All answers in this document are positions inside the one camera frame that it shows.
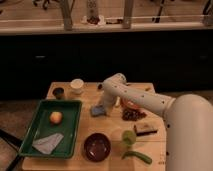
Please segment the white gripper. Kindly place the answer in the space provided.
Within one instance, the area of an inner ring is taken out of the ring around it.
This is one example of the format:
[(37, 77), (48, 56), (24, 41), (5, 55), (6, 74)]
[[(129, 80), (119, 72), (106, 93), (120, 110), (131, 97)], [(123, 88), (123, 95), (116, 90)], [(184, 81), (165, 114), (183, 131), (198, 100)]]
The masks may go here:
[(99, 104), (104, 108), (106, 114), (110, 116), (114, 106), (116, 105), (116, 102), (117, 102), (117, 96), (104, 92), (101, 95)]

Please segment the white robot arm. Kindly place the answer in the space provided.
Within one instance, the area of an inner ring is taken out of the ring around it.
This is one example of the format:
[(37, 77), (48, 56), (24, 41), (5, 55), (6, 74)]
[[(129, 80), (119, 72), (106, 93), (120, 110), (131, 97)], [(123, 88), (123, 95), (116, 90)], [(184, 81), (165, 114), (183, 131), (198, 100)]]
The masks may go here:
[(205, 98), (186, 94), (172, 98), (126, 85), (117, 73), (102, 83), (101, 102), (110, 107), (116, 98), (160, 116), (166, 127), (166, 171), (213, 171), (213, 105)]

